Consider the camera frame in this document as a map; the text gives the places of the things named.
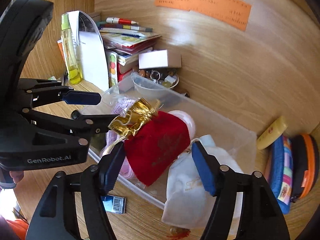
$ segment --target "human hand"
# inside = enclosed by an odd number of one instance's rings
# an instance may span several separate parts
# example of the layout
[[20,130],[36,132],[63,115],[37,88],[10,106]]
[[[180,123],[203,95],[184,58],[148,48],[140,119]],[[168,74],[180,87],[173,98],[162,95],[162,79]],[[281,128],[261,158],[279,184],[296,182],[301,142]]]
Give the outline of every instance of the human hand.
[[14,183],[20,182],[24,177],[24,171],[10,171],[10,176]]

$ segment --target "white paper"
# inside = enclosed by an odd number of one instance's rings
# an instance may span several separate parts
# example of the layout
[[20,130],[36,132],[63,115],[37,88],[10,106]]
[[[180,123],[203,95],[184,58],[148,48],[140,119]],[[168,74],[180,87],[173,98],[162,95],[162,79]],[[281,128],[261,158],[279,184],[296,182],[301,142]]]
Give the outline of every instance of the white paper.
[[[107,59],[97,25],[90,16],[82,11],[68,12],[68,17],[76,58],[81,66],[83,78],[103,91],[108,90]],[[79,17],[80,20],[83,19],[82,22],[86,31],[79,31],[81,30]]]
[[73,11],[73,12],[68,12],[68,17],[69,17],[69,23],[70,23],[70,28],[72,32],[72,40],[73,40],[73,46],[79,45],[79,12],[80,11]]
[[83,78],[103,91],[108,90],[108,65],[99,36],[79,32],[79,52]]

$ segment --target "zipper pouch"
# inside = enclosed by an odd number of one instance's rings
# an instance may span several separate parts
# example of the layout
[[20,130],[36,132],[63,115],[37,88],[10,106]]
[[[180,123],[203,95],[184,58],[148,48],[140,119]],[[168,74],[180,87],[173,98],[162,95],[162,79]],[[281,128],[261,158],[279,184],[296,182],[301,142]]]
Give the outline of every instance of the zipper pouch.
[[300,134],[292,140],[293,185],[291,202],[304,198],[316,183],[319,174],[319,150],[315,139]]
[[271,154],[265,171],[273,194],[283,214],[289,213],[292,192],[293,160],[290,140],[281,135],[271,145]]

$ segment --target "green bottle cap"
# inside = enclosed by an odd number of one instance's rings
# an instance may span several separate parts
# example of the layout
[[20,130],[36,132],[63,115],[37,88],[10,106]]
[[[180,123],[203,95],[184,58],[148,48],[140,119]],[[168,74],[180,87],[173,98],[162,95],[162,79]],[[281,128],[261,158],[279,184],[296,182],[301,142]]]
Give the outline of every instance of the green bottle cap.
[[70,28],[69,16],[67,13],[61,15],[61,30]]

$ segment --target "yellow water bottle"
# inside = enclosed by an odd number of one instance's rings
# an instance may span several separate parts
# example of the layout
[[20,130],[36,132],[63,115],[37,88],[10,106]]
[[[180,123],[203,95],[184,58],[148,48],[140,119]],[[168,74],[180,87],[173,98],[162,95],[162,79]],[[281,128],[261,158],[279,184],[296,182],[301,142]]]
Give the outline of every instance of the yellow water bottle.
[[67,13],[61,16],[61,39],[65,62],[67,64],[69,82],[71,84],[79,84],[82,80],[82,73],[76,59],[72,41],[72,31]]

